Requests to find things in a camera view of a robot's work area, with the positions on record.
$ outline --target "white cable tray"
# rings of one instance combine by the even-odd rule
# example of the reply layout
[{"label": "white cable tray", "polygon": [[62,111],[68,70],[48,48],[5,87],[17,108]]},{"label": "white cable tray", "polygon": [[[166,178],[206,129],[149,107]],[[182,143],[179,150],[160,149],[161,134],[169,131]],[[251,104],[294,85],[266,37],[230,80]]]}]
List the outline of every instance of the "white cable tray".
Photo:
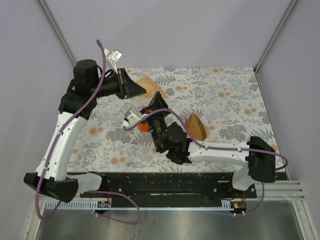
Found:
[{"label": "white cable tray", "polygon": [[[103,200],[72,200],[69,203],[62,202],[58,209],[62,210],[137,210],[135,207],[101,207],[99,202]],[[54,209],[57,204],[58,200],[47,200],[45,203],[45,207],[47,209]],[[228,200],[221,200],[222,206],[217,207],[141,207],[140,210],[144,211],[232,211],[231,203]]]}]

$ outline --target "metal frame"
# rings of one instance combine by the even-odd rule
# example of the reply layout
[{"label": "metal frame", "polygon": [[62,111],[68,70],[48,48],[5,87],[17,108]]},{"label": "metal frame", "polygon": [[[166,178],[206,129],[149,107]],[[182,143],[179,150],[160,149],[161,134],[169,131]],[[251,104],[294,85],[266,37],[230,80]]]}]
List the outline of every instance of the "metal frame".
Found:
[{"label": "metal frame", "polygon": [[[41,214],[44,213],[47,199],[48,199],[47,197],[43,197],[43,196],[39,197],[39,208],[40,208]],[[27,228],[22,237],[22,239],[24,240],[36,240],[40,223],[41,223],[41,220],[38,218],[36,214],[36,208],[34,204],[32,206],[31,211],[32,211],[32,214],[29,217]]]},{"label": "metal frame", "polygon": [[75,67],[76,63],[77,63],[76,58],[73,55],[68,43],[66,42],[65,37],[62,34],[48,4],[46,3],[45,0],[36,0],[36,1],[38,2],[39,6],[41,7],[41,9],[44,13],[44,16],[46,17],[49,24],[51,25],[52,30],[53,30],[54,34],[56,35],[56,37],[58,38],[58,41],[60,42],[61,47],[62,47],[63,51],[65,52],[66,56],[68,57],[71,65],[73,67]]},{"label": "metal frame", "polygon": [[310,212],[306,207],[305,201],[294,201],[292,202],[295,215],[298,219],[298,223],[302,232],[302,236],[306,240],[318,240],[317,233],[313,231],[316,229],[313,222],[310,221]]},{"label": "metal frame", "polygon": [[256,67],[254,67],[255,74],[257,74],[259,72],[259,70],[261,69],[261,67],[263,66],[266,58],[268,57],[268,55],[269,55],[270,51],[272,50],[272,48],[274,47],[274,45],[276,44],[277,39],[279,38],[280,34],[282,33],[284,26],[286,25],[289,17],[292,15],[298,2],[299,2],[299,0],[291,0],[288,7],[286,8],[280,22],[278,23],[278,25],[276,26],[276,28],[272,34],[272,37],[270,38],[268,44],[266,45]]}]

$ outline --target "gray leaf print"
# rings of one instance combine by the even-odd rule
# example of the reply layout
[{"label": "gray leaf print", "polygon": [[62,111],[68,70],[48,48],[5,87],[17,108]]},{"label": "gray leaf print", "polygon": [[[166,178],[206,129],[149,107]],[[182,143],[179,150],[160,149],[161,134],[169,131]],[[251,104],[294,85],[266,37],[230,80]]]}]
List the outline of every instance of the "gray leaf print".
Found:
[{"label": "gray leaf print", "polygon": [[258,88],[259,88],[258,84],[252,84],[252,85],[249,86],[249,89],[250,89],[251,91],[257,91]]},{"label": "gray leaf print", "polygon": [[130,102],[125,101],[118,111],[120,114],[124,114],[126,111],[128,111],[130,107],[131,107]]},{"label": "gray leaf print", "polygon": [[194,95],[196,100],[203,98],[206,92],[202,90],[199,86],[196,86],[194,89],[189,90],[190,95]]},{"label": "gray leaf print", "polygon": [[187,74],[188,72],[187,71],[175,71],[175,75],[184,75],[184,74]]},{"label": "gray leaf print", "polygon": [[192,84],[199,86],[199,85],[207,85],[208,83],[205,81],[193,81]]},{"label": "gray leaf print", "polygon": [[240,104],[238,102],[235,101],[230,101],[228,100],[226,102],[226,105],[224,106],[224,110],[226,110],[227,112],[230,112],[230,110],[233,110],[237,115],[240,112]]},{"label": "gray leaf print", "polygon": [[165,122],[166,122],[166,124],[169,126],[169,125],[171,125],[173,122],[174,122],[174,119],[172,118],[172,117],[166,117],[165,118]]},{"label": "gray leaf print", "polygon": [[175,90],[172,89],[172,87],[168,88],[165,93],[168,95],[168,96],[173,96],[175,94]]},{"label": "gray leaf print", "polygon": [[250,133],[252,136],[257,136],[262,138],[265,142],[268,142],[269,140],[272,140],[275,135],[272,133],[271,130],[262,130],[262,129],[258,129],[258,130],[252,130],[252,132]]},{"label": "gray leaf print", "polygon": [[163,70],[166,72],[174,72],[176,69],[174,67],[164,67]]},{"label": "gray leaf print", "polygon": [[96,111],[92,111],[92,113],[89,116],[89,119],[95,119],[97,117]]},{"label": "gray leaf print", "polygon": [[268,113],[266,111],[260,111],[258,116],[261,118],[261,121],[264,124],[270,124],[270,119],[269,119]]},{"label": "gray leaf print", "polygon": [[213,85],[213,86],[209,86],[209,88],[211,88],[211,89],[223,89],[224,87],[226,87],[227,86],[227,84],[215,84],[215,85]]},{"label": "gray leaf print", "polygon": [[108,131],[105,137],[112,142],[121,141],[124,144],[131,142],[131,137],[122,127],[116,128],[114,131]]},{"label": "gray leaf print", "polygon": [[177,96],[176,97],[176,99],[178,99],[178,100],[188,100],[190,98],[192,98],[191,95],[182,95],[182,96]]},{"label": "gray leaf print", "polygon": [[132,140],[131,144],[150,147],[153,144],[153,141],[151,136],[149,136],[148,133],[140,132],[139,134],[134,136],[134,139]]},{"label": "gray leaf print", "polygon": [[96,149],[99,146],[102,146],[101,142],[91,142],[90,144],[85,144],[82,147],[85,149]]},{"label": "gray leaf print", "polygon": [[223,120],[221,123],[224,125],[231,125],[231,124],[238,124],[240,122],[238,120],[228,119],[228,120]]},{"label": "gray leaf print", "polygon": [[124,165],[126,165],[127,167],[131,167],[131,166],[135,165],[135,163],[132,161],[129,161],[129,162],[125,162]]},{"label": "gray leaf print", "polygon": [[167,168],[165,168],[164,166],[163,167],[161,167],[160,169],[159,169],[159,171],[160,172],[170,172],[170,170],[169,169],[167,169]]},{"label": "gray leaf print", "polygon": [[169,85],[171,83],[174,83],[176,81],[175,76],[172,75],[162,75],[155,78],[156,84],[160,86]]},{"label": "gray leaf print", "polygon": [[245,95],[232,95],[230,96],[232,99],[238,99],[238,100],[248,100],[249,97],[245,96]]},{"label": "gray leaf print", "polygon": [[95,160],[97,158],[97,156],[94,154],[94,151],[91,148],[80,152],[76,156],[77,156],[78,160],[81,160],[82,158],[85,158],[86,161],[92,161],[92,160]]},{"label": "gray leaf print", "polygon": [[187,69],[191,69],[191,74],[195,75],[200,72],[201,68],[200,67],[187,67]]},{"label": "gray leaf print", "polygon": [[264,123],[262,123],[261,121],[256,120],[256,119],[243,119],[243,121],[246,122],[246,123],[251,123],[254,126],[264,125]]},{"label": "gray leaf print", "polygon": [[236,139],[239,142],[245,141],[246,136],[243,133],[246,133],[247,129],[243,125],[235,124],[233,126],[227,126],[226,129],[221,129],[219,135],[222,138],[228,140]]},{"label": "gray leaf print", "polygon": [[231,74],[231,75],[241,75],[243,74],[242,71],[237,71],[237,70],[229,70],[229,71],[224,71],[225,74]]},{"label": "gray leaf print", "polygon": [[251,76],[249,78],[249,83],[256,84],[257,83],[256,77],[255,76]]}]

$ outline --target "black mount plate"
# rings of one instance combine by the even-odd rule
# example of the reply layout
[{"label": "black mount plate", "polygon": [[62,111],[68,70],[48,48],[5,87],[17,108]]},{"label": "black mount plate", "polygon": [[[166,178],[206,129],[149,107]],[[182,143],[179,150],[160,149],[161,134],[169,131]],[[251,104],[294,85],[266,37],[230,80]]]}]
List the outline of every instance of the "black mount plate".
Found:
[{"label": "black mount plate", "polygon": [[[130,196],[141,208],[221,207],[221,198],[241,198],[243,191],[232,190],[232,172],[95,172],[102,176],[100,191],[112,191]],[[69,172],[69,175],[84,172]],[[277,180],[286,180],[277,173]],[[254,185],[245,192],[247,199],[257,197]],[[106,194],[84,193],[82,198],[107,198]],[[126,199],[114,195],[112,207],[132,208]]]}]

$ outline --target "floral tablecloth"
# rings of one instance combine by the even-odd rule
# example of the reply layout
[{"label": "floral tablecloth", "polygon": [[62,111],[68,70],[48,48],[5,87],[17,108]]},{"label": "floral tablecloth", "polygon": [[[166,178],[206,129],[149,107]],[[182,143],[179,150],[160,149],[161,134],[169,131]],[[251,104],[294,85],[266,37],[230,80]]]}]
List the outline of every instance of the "floral tablecloth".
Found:
[{"label": "floral tablecloth", "polygon": [[[153,67],[127,68],[136,82],[153,79],[168,95],[169,108],[185,117],[195,112],[205,125],[208,140],[219,143],[243,142],[259,136],[278,151],[261,92],[251,67]],[[234,172],[229,163],[202,162],[177,165],[157,153],[151,135],[134,129],[123,130],[124,113],[139,109],[150,98],[120,100],[116,96],[97,100],[87,125],[73,149],[69,172]],[[166,118],[167,124],[176,121]],[[276,166],[283,163],[280,158]]]}]

